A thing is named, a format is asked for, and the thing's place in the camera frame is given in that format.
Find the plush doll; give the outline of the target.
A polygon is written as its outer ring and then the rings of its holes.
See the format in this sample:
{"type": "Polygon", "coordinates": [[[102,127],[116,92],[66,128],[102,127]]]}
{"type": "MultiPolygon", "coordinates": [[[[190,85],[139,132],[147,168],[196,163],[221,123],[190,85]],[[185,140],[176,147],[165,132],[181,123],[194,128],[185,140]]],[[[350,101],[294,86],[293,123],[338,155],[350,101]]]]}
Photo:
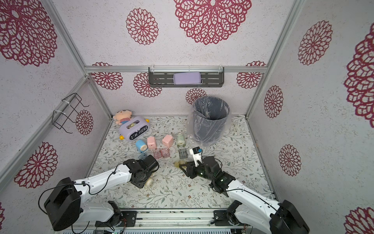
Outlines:
{"type": "Polygon", "coordinates": [[[117,112],[113,116],[113,121],[118,126],[121,126],[121,125],[127,123],[128,121],[130,121],[131,120],[131,116],[132,116],[132,111],[130,111],[130,110],[121,110],[121,111],[117,112]]]}

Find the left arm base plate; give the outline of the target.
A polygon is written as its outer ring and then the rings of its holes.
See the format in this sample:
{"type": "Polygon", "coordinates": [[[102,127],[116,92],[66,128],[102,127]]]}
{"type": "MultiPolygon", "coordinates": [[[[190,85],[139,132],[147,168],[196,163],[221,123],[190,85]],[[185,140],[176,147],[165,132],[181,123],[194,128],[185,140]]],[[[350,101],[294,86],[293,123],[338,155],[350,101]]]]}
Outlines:
{"type": "Polygon", "coordinates": [[[95,227],[134,227],[137,218],[137,211],[115,212],[114,215],[105,222],[96,221],[95,227]]]}

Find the pink clear shavings tray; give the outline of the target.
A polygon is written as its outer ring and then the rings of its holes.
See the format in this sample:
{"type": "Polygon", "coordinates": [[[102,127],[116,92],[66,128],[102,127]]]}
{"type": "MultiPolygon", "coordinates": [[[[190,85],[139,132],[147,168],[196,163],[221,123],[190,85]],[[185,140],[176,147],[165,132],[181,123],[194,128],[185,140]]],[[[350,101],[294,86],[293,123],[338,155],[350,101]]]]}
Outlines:
{"type": "Polygon", "coordinates": [[[156,160],[162,159],[162,151],[161,149],[153,149],[153,156],[156,160]]]}
{"type": "Polygon", "coordinates": [[[161,155],[162,155],[162,158],[164,158],[164,159],[170,158],[170,150],[169,150],[169,148],[162,148],[161,149],[161,155]]]}

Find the purple soap box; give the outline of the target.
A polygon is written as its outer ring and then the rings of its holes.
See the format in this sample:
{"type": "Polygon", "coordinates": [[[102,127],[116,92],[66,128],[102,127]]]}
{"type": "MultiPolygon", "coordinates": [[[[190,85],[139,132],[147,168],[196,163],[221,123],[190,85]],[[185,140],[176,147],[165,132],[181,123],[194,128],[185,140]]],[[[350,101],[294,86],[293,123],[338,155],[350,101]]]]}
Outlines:
{"type": "Polygon", "coordinates": [[[175,85],[195,85],[201,84],[201,74],[199,72],[176,73],[173,75],[175,85]]]}

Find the blue pencil sharpener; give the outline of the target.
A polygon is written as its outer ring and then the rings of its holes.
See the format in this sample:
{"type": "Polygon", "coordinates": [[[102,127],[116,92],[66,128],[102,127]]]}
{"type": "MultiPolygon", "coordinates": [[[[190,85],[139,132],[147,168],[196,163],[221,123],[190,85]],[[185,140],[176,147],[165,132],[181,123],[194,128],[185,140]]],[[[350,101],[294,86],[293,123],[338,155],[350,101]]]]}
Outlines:
{"type": "Polygon", "coordinates": [[[143,140],[138,140],[135,143],[136,148],[138,149],[139,152],[143,153],[148,150],[147,144],[143,140]]]}

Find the pink pencil sharpener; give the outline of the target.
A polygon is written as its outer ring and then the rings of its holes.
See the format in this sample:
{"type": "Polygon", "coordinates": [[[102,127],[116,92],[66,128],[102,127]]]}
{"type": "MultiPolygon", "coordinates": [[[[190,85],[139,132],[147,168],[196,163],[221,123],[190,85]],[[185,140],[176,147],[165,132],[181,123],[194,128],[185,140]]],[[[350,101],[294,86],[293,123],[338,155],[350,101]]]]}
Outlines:
{"type": "Polygon", "coordinates": [[[162,144],[168,148],[172,147],[174,144],[174,138],[172,135],[165,135],[162,139],[162,144]]]}
{"type": "Polygon", "coordinates": [[[156,139],[154,136],[150,136],[147,138],[147,146],[149,149],[156,149],[157,144],[156,144],[156,139]]]}

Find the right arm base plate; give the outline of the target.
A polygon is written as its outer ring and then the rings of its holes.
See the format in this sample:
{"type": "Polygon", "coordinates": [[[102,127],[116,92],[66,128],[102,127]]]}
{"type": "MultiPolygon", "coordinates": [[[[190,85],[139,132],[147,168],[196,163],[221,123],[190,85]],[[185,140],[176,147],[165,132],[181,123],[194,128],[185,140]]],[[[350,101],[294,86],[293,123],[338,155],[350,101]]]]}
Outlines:
{"type": "Polygon", "coordinates": [[[248,224],[240,222],[236,214],[237,211],[214,210],[211,224],[215,226],[248,226],[248,224]]]}

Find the purple tissue box toy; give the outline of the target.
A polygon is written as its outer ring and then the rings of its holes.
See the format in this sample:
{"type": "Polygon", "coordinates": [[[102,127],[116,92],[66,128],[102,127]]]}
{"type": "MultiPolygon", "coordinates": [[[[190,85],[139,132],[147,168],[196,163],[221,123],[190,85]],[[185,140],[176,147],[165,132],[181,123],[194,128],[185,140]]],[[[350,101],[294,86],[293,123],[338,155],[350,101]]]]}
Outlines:
{"type": "Polygon", "coordinates": [[[137,140],[143,136],[150,129],[150,124],[143,117],[135,117],[119,128],[119,134],[124,137],[126,141],[137,140]]]}

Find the green pencil sharpener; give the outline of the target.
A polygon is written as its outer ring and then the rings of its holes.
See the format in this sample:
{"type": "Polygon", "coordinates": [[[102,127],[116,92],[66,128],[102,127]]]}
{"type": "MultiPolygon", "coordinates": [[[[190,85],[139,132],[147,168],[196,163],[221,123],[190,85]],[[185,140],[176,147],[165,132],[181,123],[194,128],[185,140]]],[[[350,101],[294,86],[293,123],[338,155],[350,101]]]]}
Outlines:
{"type": "Polygon", "coordinates": [[[179,133],[177,136],[177,147],[184,148],[186,146],[186,138],[184,134],[179,133]]]}

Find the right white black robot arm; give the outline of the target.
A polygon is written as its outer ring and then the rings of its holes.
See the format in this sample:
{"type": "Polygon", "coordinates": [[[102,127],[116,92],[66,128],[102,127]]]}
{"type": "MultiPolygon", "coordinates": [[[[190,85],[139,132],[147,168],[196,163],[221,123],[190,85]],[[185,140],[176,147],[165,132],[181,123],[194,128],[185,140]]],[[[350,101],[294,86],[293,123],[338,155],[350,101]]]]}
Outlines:
{"type": "Polygon", "coordinates": [[[232,225],[247,224],[266,234],[308,234],[310,228],[293,203],[269,199],[246,187],[234,176],[222,170],[213,156],[179,164],[184,174],[194,179],[210,181],[210,188],[233,199],[227,208],[232,225]]]}

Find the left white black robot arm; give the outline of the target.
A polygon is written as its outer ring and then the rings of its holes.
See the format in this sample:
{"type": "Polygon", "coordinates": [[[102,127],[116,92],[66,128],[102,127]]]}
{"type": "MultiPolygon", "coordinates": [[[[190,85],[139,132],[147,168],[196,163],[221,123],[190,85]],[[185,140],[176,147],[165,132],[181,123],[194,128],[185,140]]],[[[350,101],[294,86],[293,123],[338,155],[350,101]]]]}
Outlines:
{"type": "Polygon", "coordinates": [[[92,203],[89,199],[125,183],[141,189],[158,169],[158,161],[148,155],[142,160],[126,160],[114,169],[92,177],[78,180],[64,178],[57,186],[48,189],[50,195],[40,209],[48,215],[56,232],[72,227],[76,222],[94,221],[97,227],[113,227],[123,220],[116,203],[92,203]]]}

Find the blue clear shavings tray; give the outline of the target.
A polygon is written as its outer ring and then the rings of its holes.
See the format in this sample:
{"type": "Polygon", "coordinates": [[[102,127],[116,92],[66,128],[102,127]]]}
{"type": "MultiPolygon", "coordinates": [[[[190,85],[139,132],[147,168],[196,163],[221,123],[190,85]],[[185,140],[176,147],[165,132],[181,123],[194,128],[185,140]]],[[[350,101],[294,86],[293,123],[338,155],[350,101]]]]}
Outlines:
{"type": "Polygon", "coordinates": [[[138,158],[139,158],[140,160],[144,160],[147,156],[148,156],[148,155],[144,152],[144,153],[140,154],[138,158]]]}

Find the dark grey wall shelf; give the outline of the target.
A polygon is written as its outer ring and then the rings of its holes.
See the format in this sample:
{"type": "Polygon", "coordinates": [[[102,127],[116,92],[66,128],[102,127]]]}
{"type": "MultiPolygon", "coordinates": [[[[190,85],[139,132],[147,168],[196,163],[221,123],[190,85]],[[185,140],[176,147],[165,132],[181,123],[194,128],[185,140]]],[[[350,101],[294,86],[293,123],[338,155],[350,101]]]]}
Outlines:
{"type": "Polygon", "coordinates": [[[149,68],[149,85],[152,88],[221,88],[225,82],[225,70],[223,67],[213,70],[197,70],[188,72],[164,72],[149,68]],[[195,85],[175,85],[173,75],[176,73],[199,72],[201,74],[201,84],[195,85]]]}

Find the grey sharpener shavings tray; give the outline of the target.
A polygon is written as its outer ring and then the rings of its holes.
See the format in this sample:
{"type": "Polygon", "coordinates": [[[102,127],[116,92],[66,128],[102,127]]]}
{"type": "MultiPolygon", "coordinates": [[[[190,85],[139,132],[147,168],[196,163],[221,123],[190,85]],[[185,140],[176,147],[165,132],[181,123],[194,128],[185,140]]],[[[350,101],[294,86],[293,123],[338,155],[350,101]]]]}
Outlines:
{"type": "Polygon", "coordinates": [[[178,150],[178,153],[179,153],[179,158],[181,160],[184,160],[184,159],[187,159],[189,157],[189,153],[187,151],[187,149],[179,149],[178,150]]]}

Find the yellow pencil sharpener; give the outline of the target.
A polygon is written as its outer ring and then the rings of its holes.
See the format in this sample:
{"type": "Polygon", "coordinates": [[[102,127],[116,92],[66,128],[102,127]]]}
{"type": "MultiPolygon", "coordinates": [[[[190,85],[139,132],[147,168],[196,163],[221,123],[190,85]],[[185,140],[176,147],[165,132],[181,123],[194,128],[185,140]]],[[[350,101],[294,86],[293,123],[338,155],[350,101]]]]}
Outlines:
{"type": "Polygon", "coordinates": [[[147,187],[147,188],[152,187],[153,183],[154,183],[154,175],[151,174],[150,177],[148,178],[148,180],[145,183],[145,187],[147,187]]]}

